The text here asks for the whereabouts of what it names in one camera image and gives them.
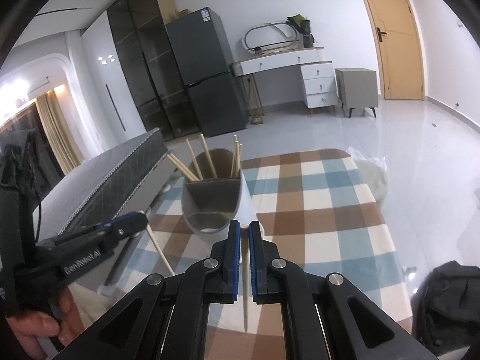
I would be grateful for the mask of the person's left hand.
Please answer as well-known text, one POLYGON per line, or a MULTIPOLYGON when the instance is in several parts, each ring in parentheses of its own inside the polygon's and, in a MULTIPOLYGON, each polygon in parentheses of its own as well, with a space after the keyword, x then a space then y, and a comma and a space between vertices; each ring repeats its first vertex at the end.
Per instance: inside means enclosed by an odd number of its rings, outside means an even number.
POLYGON ((6 317, 7 324, 30 359, 47 359, 37 338, 57 337, 67 346, 85 330, 69 288, 58 293, 58 306, 64 315, 61 322, 41 311, 27 310, 17 316, 6 317))

